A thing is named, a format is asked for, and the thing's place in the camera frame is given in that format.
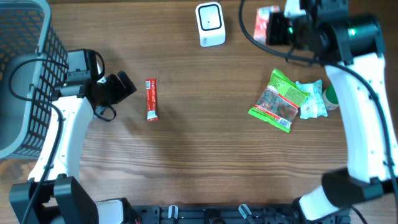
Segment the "red toothpaste box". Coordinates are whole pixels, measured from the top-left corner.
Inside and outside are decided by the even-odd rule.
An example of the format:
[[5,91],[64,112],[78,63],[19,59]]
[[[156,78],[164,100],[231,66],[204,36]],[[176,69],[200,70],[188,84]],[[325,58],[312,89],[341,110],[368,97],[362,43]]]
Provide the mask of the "red toothpaste box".
[[146,96],[147,96],[147,120],[156,121],[159,119],[157,115],[157,82],[155,78],[146,80]]

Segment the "small red carton box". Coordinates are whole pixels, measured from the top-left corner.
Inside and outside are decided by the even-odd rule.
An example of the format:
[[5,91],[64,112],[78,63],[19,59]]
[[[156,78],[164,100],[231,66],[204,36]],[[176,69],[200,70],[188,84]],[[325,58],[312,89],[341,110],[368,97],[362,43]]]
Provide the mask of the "small red carton box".
[[279,6],[266,6],[257,9],[256,13],[256,23],[254,28],[253,39],[263,45],[266,44],[267,40],[267,25],[269,23],[269,18],[271,13],[279,12]]

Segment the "green lid jar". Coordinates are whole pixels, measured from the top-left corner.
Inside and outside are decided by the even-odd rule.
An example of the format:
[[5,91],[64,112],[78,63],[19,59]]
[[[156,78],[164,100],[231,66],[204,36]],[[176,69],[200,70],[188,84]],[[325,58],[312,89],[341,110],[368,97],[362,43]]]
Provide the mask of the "green lid jar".
[[333,85],[330,85],[323,91],[322,99],[327,110],[335,110],[339,107],[338,99]]

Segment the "green snack bag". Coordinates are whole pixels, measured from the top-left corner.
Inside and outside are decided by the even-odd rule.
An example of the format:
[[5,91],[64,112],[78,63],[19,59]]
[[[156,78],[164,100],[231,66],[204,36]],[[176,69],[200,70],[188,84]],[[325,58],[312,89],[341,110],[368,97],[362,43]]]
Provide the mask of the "green snack bag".
[[310,93],[275,68],[266,89],[248,114],[289,133],[299,108],[309,96]]

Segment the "light blue wipes packet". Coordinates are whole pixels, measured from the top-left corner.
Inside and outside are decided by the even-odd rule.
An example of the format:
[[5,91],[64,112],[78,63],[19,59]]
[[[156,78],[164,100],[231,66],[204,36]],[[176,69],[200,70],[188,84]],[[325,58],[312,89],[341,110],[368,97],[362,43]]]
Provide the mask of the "light blue wipes packet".
[[305,103],[300,107],[300,118],[309,119],[317,118],[319,116],[327,117],[328,113],[322,99],[322,80],[305,84],[296,81],[295,84],[302,91],[310,94]]

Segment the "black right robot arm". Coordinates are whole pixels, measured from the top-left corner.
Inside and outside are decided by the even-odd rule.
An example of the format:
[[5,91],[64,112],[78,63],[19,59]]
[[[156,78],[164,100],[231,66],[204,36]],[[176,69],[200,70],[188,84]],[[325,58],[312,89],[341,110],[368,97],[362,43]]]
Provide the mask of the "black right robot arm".
[[346,167],[296,200],[302,223],[324,220],[353,205],[397,193],[397,140],[384,84],[386,50],[372,14],[351,16],[347,1],[287,1],[283,34],[313,52],[335,91],[348,145]]

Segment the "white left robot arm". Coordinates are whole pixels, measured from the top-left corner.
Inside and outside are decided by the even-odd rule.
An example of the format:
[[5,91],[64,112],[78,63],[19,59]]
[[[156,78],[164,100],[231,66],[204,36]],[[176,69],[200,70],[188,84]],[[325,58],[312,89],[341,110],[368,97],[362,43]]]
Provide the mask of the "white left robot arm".
[[82,97],[62,96],[52,110],[49,130],[29,179],[13,185],[11,206],[21,223],[137,223],[140,216],[126,198],[94,202],[80,185],[85,133],[96,107],[111,108],[136,87],[124,71],[104,83],[85,80]]

